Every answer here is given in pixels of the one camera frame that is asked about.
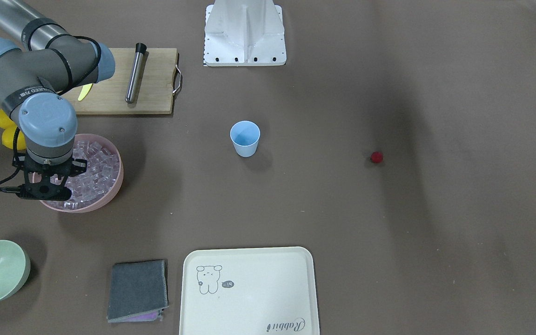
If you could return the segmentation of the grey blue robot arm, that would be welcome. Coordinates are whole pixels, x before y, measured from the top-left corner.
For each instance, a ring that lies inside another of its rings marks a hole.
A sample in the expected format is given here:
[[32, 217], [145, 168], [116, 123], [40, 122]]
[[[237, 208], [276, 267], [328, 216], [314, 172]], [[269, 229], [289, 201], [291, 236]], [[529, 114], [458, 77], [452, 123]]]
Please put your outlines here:
[[0, 28], [22, 44], [0, 38], [0, 105], [16, 125], [12, 164], [24, 175], [17, 187], [0, 181], [0, 192], [66, 201], [68, 178], [85, 173], [87, 161], [73, 157], [77, 115], [64, 94], [110, 79], [114, 56], [21, 0], [0, 0]]

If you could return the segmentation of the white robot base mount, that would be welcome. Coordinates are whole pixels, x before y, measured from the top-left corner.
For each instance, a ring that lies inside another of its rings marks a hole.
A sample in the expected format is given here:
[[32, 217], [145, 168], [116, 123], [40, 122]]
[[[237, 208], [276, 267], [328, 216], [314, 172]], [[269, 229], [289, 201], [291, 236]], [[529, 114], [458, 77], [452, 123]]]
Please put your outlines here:
[[216, 0], [205, 15], [205, 66], [286, 64], [283, 10], [272, 0]]

